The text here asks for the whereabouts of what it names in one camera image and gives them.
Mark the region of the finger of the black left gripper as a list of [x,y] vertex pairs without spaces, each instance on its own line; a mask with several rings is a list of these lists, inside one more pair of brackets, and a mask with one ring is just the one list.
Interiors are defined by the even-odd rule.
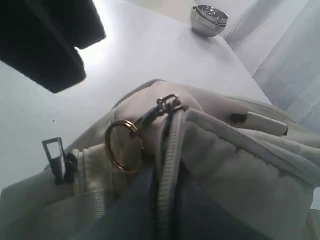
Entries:
[[54,46],[75,59],[77,50],[104,40],[106,32],[91,0],[2,0],[4,38]]
[[41,87],[57,94],[86,78],[84,65],[53,45],[17,38],[0,39],[0,60]]

